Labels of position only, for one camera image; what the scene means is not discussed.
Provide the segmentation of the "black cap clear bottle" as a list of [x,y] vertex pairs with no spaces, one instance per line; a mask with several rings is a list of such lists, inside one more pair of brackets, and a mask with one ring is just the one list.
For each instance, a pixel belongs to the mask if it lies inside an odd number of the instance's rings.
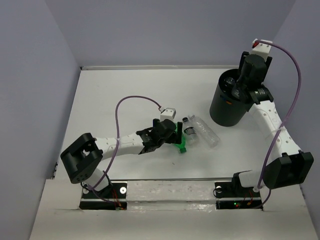
[[182,130],[186,139],[186,143],[190,146],[197,145],[199,142],[199,137],[189,119],[187,117],[183,117],[182,123]]

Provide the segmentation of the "green plastic bottle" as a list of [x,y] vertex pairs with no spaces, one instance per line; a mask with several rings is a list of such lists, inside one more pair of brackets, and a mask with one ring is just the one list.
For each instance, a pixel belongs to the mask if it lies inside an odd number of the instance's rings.
[[179,150],[179,153],[180,154],[184,154],[187,152],[187,149],[186,149],[186,138],[184,136],[184,133],[183,133],[183,123],[178,121],[175,123],[176,125],[176,133],[179,135],[180,137],[180,141],[179,141],[179,144],[178,143],[174,143],[174,146]]

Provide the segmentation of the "large clear plastic bottle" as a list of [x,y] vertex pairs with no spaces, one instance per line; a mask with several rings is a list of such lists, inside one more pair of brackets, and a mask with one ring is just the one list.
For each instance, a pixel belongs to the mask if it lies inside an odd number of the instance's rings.
[[188,118],[196,132],[199,133],[202,139],[206,142],[207,146],[211,149],[215,148],[220,142],[220,138],[216,133],[199,116],[191,114]]

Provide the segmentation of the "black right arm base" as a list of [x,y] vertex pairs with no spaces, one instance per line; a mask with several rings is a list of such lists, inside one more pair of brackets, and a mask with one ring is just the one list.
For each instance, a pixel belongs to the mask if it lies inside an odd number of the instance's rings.
[[235,187],[230,181],[215,182],[212,191],[216,199],[217,210],[244,210],[262,207],[262,198],[259,192],[252,187]]

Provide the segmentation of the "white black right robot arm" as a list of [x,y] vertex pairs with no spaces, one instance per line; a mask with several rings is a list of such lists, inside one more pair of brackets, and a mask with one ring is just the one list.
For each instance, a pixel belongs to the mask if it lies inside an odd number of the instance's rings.
[[301,85],[297,86],[293,102],[281,119],[271,92],[263,85],[270,61],[270,57],[253,53],[244,56],[232,91],[253,117],[269,146],[261,170],[239,172],[238,179],[230,183],[235,196],[242,196],[249,188],[259,191],[263,187],[274,190],[300,185],[314,163],[313,155],[302,151],[285,127],[296,106]]

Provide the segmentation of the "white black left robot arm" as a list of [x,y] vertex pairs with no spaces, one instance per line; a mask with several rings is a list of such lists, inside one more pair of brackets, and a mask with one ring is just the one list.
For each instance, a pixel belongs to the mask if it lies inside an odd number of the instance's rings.
[[111,185],[106,172],[98,168],[101,161],[151,153],[163,144],[180,144],[182,131],[182,122],[154,119],[152,127],[118,139],[96,138],[88,132],[67,147],[60,158],[72,184],[85,183],[93,187],[97,196],[104,198],[110,194]]

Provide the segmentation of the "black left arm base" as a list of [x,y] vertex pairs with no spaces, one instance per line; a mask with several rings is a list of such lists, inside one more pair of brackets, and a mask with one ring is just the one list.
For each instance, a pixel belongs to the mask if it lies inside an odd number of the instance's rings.
[[81,210],[124,211],[127,209],[128,183],[112,181],[106,189],[92,192],[88,185],[81,183],[82,193],[79,202]]

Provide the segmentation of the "black plastic bin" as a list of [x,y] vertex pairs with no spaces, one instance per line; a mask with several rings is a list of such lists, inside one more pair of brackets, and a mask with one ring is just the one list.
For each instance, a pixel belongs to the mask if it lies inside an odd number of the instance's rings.
[[238,69],[229,69],[223,72],[218,79],[209,114],[212,120],[220,126],[235,126],[247,112],[244,104],[231,93],[239,76]]

